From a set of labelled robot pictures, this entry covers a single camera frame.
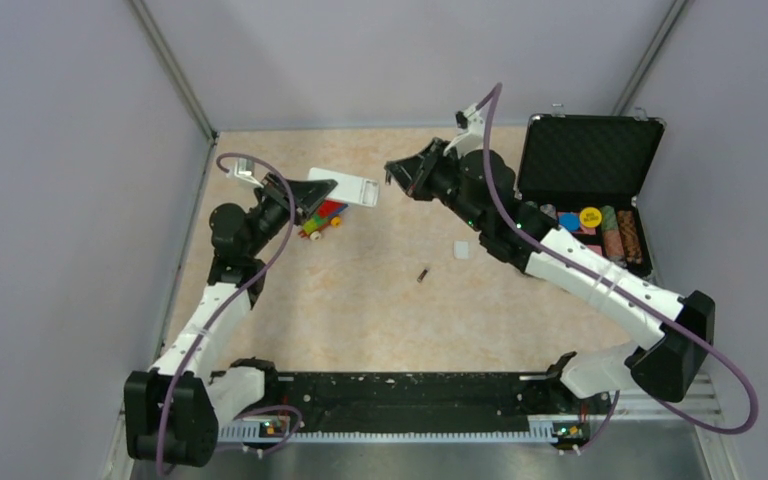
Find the white remote control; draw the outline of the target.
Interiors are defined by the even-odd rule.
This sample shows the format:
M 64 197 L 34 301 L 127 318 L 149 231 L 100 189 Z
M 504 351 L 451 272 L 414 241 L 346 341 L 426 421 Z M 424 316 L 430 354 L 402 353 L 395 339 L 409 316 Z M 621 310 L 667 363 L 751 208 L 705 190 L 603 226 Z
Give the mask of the white remote control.
M 309 169 L 307 179 L 334 180 L 336 187 L 326 197 L 329 201 L 366 208 L 375 208 L 378 204 L 377 180 L 316 167 Z

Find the white battery cover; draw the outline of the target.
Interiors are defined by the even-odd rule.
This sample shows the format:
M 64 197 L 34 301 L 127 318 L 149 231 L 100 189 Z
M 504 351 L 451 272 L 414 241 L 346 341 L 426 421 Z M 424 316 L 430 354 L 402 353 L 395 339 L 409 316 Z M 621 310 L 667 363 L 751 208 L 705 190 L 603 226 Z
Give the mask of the white battery cover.
M 453 256 L 458 260 L 467 260 L 470 258 L 470 244 L 468 241 L 453 242 Z

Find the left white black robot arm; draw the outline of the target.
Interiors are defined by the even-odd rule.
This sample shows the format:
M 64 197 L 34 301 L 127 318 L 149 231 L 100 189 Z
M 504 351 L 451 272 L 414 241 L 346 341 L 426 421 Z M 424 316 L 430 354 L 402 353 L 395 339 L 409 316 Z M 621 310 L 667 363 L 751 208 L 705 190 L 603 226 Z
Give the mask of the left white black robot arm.
M 294 226 L 316 213 L 337 187 L 333 179 L 284 180 L 268 174 L 244 209 L 223 203 L 210 214 L 213 259 L 199 305 L 176 339 L 147 369 L 124 384 L 126 447 L 135 460 L 206 465 L 222 427 L 247 407 L 268 413 L 280 386 L 264 365 L 233 366 L 211 374 L 237 325 L 252 311 L 271 261 L 258 255 L 277 235 L 288 242 Z

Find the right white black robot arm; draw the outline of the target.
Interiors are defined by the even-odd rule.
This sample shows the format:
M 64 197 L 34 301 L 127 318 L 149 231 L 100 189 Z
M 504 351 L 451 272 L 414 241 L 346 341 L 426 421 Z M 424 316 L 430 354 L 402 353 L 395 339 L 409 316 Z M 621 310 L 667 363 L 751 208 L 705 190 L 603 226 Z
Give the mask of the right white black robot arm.
M 640 388 L 670 403 L 684 400 L 707 354 L 676 331 L 682 326 L 712 340 L 715 304 L 635 276 L 583 244 L 557 221 L 514 195 L 515 174 L 495 151 L 459 155 L 435 138 L 420 153 L 384 165 L 386 180 L 411 199 L 438 200 L 479 234 L 502 263 L 545 280 L 613 320 L 628 343 L 563 357 L 546 385 L 549 404 L 572 412 L 587 397 Z

